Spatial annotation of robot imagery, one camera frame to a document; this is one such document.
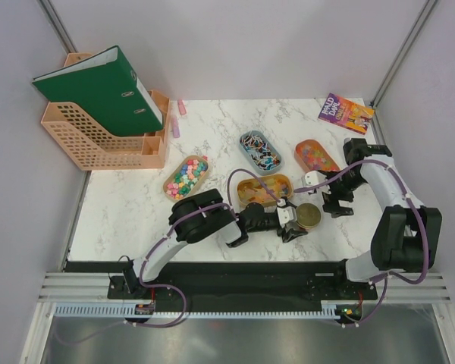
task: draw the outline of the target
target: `tin can lid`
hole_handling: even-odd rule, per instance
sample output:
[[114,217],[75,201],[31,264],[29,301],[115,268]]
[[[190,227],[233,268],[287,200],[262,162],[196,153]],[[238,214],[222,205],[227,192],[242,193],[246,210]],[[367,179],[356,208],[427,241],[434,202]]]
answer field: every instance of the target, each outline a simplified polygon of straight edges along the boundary
[[317,226],[322,219],[319,208],[312,203],[303,203],[296,209],[297,224],[304,229],[311,229]]

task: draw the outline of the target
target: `orange tray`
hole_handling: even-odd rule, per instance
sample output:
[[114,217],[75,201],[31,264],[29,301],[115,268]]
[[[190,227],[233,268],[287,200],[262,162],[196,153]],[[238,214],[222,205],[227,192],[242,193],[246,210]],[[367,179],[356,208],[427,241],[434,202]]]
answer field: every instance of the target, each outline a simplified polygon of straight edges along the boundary
[[307,139],[297,144],[295,159],[305,172],[340,170],[324,147],[313,139]]
[[[260,178],[269,189],[273,190],[277,198],[287,197],[289,199],[292,197],[293,186],[284,174],[272,174]],[[240,199],[241,207],[245,207],[251,202],[260,203],[264,207],[276,206],[276,201],[268,195],[255,178],[239,182],[237,185],[237,196]]]

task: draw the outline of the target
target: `metal floor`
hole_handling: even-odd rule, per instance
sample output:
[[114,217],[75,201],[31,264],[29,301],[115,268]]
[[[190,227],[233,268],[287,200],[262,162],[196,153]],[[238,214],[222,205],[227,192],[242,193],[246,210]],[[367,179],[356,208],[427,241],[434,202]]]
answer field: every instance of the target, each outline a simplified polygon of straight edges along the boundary
[[[55,318],[53,325],[64,340],[79,340],[114,321]],[[42,362],[440,364],[448,359],[431,306],[383,306],[360,328],[309,319],[188,319],[168,329],[120,325],[74,347],[49,338]]]

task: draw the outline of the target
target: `oval tray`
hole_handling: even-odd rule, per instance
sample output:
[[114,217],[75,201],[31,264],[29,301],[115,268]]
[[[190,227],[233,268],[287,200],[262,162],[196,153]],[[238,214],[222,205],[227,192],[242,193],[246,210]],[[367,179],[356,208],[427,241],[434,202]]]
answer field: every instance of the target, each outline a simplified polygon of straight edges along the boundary
[[[268,148],[271,150],[272,155],[276,155],[280,159],[280,164],[269,170],[260,168],[255,163],[255,161],[253,161],[253,158],[251,158],[251,155],[244,149],[243,143],[241,142],[242,139],[244,139],[245,137],[247,137],[249,135],[258,136],[262,140],[264,140],[266,142],[266,145],[268,146]],[[258,172],[258,174],[261,174],[262,176],[268,176],[270,174],[274,174],[274,173],[280,171],[280,168],[283,165],[283,158],[281,157],[281,154],[278,152],[278,150],[276,150],[276,148],[273,147],[273,144],[271,144],[268,141],[268,139],[266,139],[266,137],[263,135],[263,133],[261,131],[251,130],[251,131],[248,131],[247,133],[244,133],[242,136],[240,136],[238,145],[240,146],[240,149],[241,149],[241,152],[243,153],[243,155],[246,157],[248,162],[255,168],[255,171]]]
[[[286,196],[288,199],[292,197],[293,185],[291,184],[290,179],[284,174],[273,174],[260,178],[268,185],[268,188],[275,192],[276,197]],[[240,199],[242,207],[245,207],[251,202],[260,203],[264,207],[276,206],[276,201],[266,193],[266,190],[255,178],[239,182],[237,185],[237,197]]]
[[[174,181],[175,175],[180,172],[180,170],[182,169],[182,166],[185,165],[189,159],[197,159],[199,162],[205,163],[207,165],[206,172],[204,173],[203,176],[199,177],[197,183],[193,185],[192,190],[190,190],[187,195],[183,196],[181,199],[175,199],[172,196],[170,196],[169,194],[167,194],[167,190],[168,190],[167,185],[170,182]],[[199,157],[198,155],[189,155],[182,161],[182,163],[179,164],[179,166],[175,169],[175,171],[170,176],[168,176],[167,180],[165,180],[163,187],[162,187],[162,189],[164,190],[164,194],[171,201],[174,201],[174,202],[181,201],[182,199],[185,199],[188,196],[192,196],[199,189],[202,182],[204,182],[208,173],[209,173],[209,163],[203,157]]]
[[307,139],[297,144],[295,147],[295,159],[305,172],[340,170],[324,147],[313,139]]

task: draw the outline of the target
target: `plastic file organizer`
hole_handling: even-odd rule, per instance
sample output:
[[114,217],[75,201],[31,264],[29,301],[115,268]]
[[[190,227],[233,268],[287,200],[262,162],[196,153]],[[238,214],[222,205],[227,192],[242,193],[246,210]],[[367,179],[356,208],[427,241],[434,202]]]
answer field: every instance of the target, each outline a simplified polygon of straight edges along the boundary
[[[89,57],[70,53],[64,66]],[[150,95],[162,112],[162,130],[142,136],[114,136],[73,102],[50,102],[41,124],[83,171],[163,168],[170,127],[170,99],[152,90]]]

